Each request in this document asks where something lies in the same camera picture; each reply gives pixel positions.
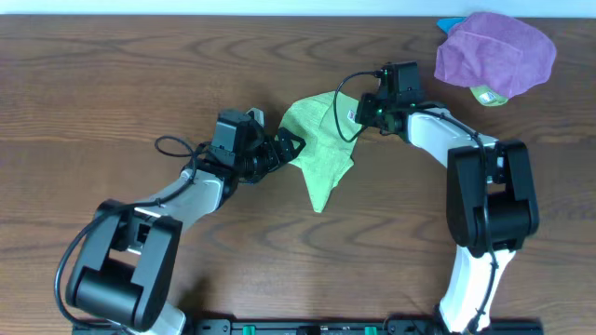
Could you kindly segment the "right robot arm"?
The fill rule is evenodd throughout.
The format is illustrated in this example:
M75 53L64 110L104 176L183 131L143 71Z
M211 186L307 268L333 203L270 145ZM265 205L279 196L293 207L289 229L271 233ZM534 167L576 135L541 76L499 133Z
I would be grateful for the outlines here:
M456 252L440 322L452 334L486 330L503 273L539 224L526 145L485 136L435 102L402 96L364 94L355 120L399 136L446 167L446 221Z

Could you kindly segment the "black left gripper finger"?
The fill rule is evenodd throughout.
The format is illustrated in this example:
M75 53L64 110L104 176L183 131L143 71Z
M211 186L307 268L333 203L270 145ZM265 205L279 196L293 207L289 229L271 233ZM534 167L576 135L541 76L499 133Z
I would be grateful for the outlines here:
M278 134L275 137L275 141L274 144L277 148L292 148L293 147L293 142L292 142L292 136L293 134L287 130L284 127L281 127L278 130Z
M306 147L306 142L301 137L280 138L279 143L284 164L290 163Z

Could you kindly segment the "light green cloth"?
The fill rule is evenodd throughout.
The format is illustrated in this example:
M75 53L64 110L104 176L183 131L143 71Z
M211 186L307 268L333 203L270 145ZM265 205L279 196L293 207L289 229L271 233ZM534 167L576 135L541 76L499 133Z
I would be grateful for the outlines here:
M340 180L354 166L355 142L345 142L362 126L354 121L359 102L332 91L296 101L280 125L306 142L291 163L302 170L308 195L317 213L323 211Z

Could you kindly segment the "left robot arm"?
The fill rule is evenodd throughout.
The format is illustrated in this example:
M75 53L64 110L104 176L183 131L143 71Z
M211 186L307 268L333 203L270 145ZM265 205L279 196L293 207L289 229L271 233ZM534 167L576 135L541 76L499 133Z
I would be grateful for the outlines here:
M135 203L102 202L59 262L54 299L74 330L184 334L186 314L167 301L182 234L211 214L240 183L256 183L305 148L286 128L257 124L218 130L186 148L179 178Z

